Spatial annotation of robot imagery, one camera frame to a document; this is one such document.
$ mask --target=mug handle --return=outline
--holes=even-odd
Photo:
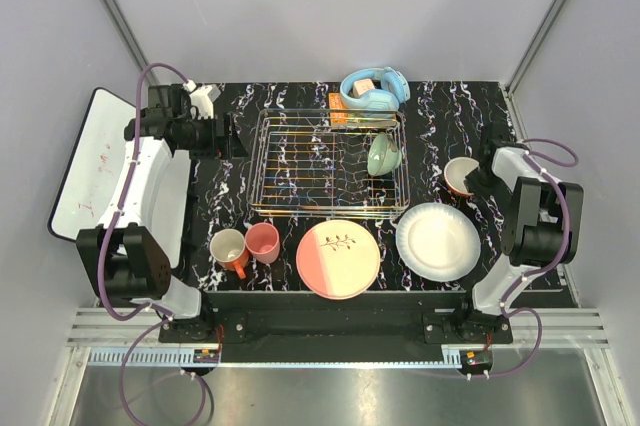
[[[234,264],[233,268],[236,270],[236,273],[238,273],[238,277],[240,279],[245,279],[247,277],[247,275],[244,272],[244,268],[242,266],[240,266],[239,264]]]

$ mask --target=black table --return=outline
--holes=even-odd
[[[371,231],[380,245],[382,266],[377,280],[369,288],[371,292],[464,292],[481,280],[495,263],[500,245],[503,218],[493,201],[460,198],[452,195],[444,182],[442,171],[449,159],[471,156],[478,147],[480,130],[491,121],[510,122],[509,112],[498,83],[493,82],[412,82],[411,99],[401,106],[406,115],[407,155],[411,185],[411,206],[424,202],[442,202],[461,210],[478,229],[482,251],[477,266],[459,281],[436,283],[421,278],[409,270],[395,247],[396,222],[357,221]],[[222,94],[216,108],[234,111],[240,138],[251,151],[258,112],[262,108],[327,108],[327,95],[337,92],[339,83],[250,83],[221,85]],[[227,272],[215,264],[209,253],[209,241],[223,228],[236,228],[245,232],[247,226],[264,219],[250,211],[247,204],[250,158],[223,162],[194,162],[192,166],[190,198],[185,219],[182,277],[188,284],[212,292],[211,297],[220,300],[229,295],[223,292],[304,292],[295,295],[301,304],[315,304],[315,296],[301,281],[295,264],[297,245],[314,224],[316,218],[276,218],[274,225],[280,232],[282,252],[272,265],[257,263],[247,267],[247,278],[240,280],[233,272]],[[572,306],[564,281],[557,272],[537,280],[532,290],[540,293],[522,295],[529,297],[533,306]],[[267,301],[260,294],[234,295],[236,300]],[[433,295],[419,295],[434,298]],[[375,295],[393,301],[407,301],[402,294]],[[413,302],[418,296],[411,296]],[[438,296],[434,304],[444,305],[444,296]],[[350,300],[364,304],[366,299]]]

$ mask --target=dish rack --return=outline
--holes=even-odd
[[[367,173],[371,142],[386,132],[403,159]],[[409,206],[405,118],[398,112],[264,109],[253,142],[248,202],[262,216],[395,219]]]

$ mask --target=pink plate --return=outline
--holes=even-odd
[[[311,291],[327,299],[349,299],[375,281],[380,249],[365,228],[336,219],[307,231],[298,245],[296,263]]]

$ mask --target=orange mug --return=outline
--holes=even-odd
[[[244,268],[249,264],[249,250],[244,235],[235,229],[223,229],[211,238],[209,243],[211,256],[228,270],[238,273],[240,279],[247,275]]]

